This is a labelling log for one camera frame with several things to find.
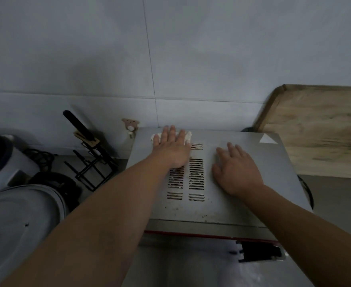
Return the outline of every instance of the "white sticker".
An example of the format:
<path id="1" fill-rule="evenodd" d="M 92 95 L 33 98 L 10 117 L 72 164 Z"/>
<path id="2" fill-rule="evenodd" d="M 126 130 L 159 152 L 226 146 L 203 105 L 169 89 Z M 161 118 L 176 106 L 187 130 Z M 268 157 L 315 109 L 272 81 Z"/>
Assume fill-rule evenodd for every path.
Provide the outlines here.
<path id="1" fill-rule="evenodd" d="M 268 144 L 278 144 L 275 142 L 269 135 L 263 134 L 262 139 L 259 141 L 259 143 L 268 143 Z"/>

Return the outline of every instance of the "vent slot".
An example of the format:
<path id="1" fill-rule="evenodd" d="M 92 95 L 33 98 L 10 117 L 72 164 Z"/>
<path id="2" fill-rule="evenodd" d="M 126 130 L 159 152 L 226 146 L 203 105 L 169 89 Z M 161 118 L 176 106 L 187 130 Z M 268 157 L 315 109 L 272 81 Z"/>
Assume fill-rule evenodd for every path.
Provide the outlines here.
<path id="1" fill-rule="evenodd" d="M 203 150 L 202 143 L 192 143 L 192 150 Z"/>
<path id="2" fill-rule="evenodd" d="M 183 176 L 184 176 L 184 174 L 185 174 L 185 167 L 184 166 L 182 166 L 181 168 L 170 169 L 167 187 L 168 188 L 183 189 Z"/>
<path id="3" fill-rule="evenodd" d="M 190 158 L 189 189 L 205 190 L 205 175 L 203 171 L 203 159 Z"/>
<path id="4" fill-rule="evenodd" d="M 167 199 L 176 199 L 178 201 L 182 200 L 182 193 L 167 193 Z"/>
<path id="5" fill-rule="evenodd" d="M 204 194 L 197 194 L 197 193 L 189 193 L 189 200 L 190 201 L 205 201 Z"/>

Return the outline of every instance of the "cutting board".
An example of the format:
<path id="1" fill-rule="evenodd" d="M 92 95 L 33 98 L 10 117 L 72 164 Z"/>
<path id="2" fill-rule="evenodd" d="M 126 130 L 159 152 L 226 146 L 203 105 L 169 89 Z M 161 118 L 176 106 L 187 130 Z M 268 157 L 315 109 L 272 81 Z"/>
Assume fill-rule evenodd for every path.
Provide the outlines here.
<path id="1" fill-rule="evenodd" d="M 297 174 L 351 178 L 351 86 L 277 87 L 254 128 L 281 136 Z"/>

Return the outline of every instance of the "forearm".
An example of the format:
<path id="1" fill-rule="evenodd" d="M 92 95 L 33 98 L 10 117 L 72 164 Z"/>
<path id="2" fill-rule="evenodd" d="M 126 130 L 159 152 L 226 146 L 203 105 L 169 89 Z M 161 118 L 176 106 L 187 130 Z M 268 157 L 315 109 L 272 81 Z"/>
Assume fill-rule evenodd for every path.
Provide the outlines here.
<path id="1" fill-rule="evenodd" d="M 316 286 L 351 286 L 350 234 L 267 186 L 241 199 Z"/>
<path id="2" fill-rule="evenodd" d="M 151 155 L 111 179 L 1 286 L 120 285 L 168 169 Z"/>

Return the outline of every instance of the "left hand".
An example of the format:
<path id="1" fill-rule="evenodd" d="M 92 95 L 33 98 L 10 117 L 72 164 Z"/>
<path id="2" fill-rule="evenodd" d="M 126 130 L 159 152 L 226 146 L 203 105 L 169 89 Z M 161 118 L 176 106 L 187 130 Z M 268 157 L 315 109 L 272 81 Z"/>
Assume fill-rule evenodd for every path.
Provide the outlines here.
<path id="1" fill-rule="evenodd" d="M 180 168 L 185 165 L 190 156 L 191 144 L 185 142 L 185 130 L 179 132 L 178 137 L 175 136 L 175 126 L 163 127 L 161 135 L 161 143 L 159 136 L 155 135 L 153 139 L 153 153 L 151 155 L 163 159 L 169 168 Z"/>

